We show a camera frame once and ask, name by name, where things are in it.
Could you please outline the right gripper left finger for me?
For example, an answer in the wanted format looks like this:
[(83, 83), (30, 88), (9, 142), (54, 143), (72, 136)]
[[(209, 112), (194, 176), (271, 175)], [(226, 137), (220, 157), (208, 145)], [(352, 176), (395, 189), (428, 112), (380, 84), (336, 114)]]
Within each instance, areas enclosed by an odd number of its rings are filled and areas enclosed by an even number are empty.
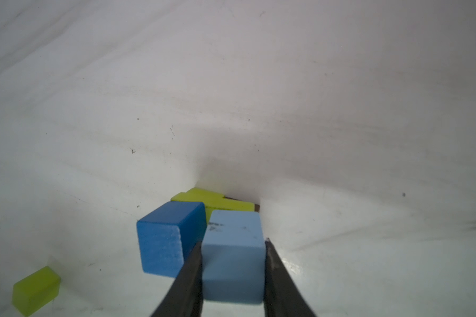
[(171, 288), (151, 317), (201, 316), (204, 302), (201, 246), (201, 242), (196, 243)]

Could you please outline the dark brown wood block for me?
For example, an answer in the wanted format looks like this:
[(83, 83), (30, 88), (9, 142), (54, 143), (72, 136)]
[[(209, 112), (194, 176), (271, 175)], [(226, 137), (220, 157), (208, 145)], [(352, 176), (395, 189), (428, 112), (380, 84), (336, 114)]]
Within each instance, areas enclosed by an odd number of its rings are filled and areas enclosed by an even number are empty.
[(225, 196), (227, 204), (229, 205), (230, 210), (234, 211), (260, 211), (260, 205), (253, 202), (246, 202), (240, 199), (230, 198)]

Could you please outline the lime green long block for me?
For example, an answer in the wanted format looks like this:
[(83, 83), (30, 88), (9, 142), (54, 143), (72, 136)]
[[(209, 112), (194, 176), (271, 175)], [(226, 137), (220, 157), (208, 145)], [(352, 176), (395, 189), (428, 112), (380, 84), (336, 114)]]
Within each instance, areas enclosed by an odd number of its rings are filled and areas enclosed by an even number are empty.
[(210, 222), (211, 215), (215, 210), (227, 211), (250, 211), (255, 212), (254, 203), (242, 202), (235, 199), (226, 198), (223, 195), (213, 194), (189, 194), (179, 193), (171, 198), (172, 202), (200, 202), (204, 204), (206, 211), (206, 223)]

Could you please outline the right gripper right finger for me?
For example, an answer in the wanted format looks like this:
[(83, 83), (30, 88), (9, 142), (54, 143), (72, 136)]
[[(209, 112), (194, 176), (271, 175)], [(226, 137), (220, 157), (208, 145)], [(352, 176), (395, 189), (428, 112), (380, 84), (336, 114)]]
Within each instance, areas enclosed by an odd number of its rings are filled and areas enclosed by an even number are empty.
[(264, 311), (267, 317), (316, 317), (284, 266), (274, 244), (266, 244)]

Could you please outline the dark blue cube block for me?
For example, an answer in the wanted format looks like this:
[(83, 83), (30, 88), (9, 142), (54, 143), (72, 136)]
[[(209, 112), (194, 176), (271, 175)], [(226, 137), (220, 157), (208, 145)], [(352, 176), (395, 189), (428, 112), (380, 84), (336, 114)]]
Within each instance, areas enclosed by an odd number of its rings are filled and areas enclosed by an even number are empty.
[(206, 227), (201, 202), (167, 202), (141, 218), (136, 229), (143, 271), (177, 277)]

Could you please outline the light blue cube block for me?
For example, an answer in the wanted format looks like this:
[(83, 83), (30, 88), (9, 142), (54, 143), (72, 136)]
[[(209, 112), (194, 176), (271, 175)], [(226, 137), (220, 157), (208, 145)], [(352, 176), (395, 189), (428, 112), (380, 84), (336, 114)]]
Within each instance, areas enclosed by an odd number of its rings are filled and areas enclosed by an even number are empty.
[(201, 247), (204, 300), (263, 302), (266, 244), (254, 211), (213, 211)]

